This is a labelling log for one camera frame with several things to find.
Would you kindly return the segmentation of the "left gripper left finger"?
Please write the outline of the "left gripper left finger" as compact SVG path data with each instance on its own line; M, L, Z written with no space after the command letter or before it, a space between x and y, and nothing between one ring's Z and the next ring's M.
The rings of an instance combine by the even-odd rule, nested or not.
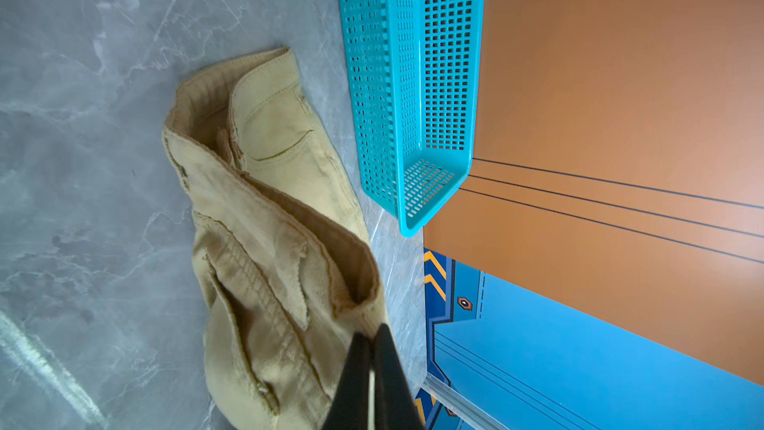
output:
M371 366L372 342L355 334L322 430L368 429Z

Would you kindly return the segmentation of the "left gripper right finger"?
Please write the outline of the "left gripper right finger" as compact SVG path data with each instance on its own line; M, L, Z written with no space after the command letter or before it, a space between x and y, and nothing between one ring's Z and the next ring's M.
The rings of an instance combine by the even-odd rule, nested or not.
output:
M374 428L422 430L419 413L398 358L392 332L382 324L373 341Z

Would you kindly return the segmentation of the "khaki long pants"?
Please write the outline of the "khaki long pants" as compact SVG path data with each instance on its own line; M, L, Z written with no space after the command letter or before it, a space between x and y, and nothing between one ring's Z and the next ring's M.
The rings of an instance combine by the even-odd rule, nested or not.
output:
M358 198L288 48L183 83L162 132L192 203L207 388L238 429L318 429L389 320Z

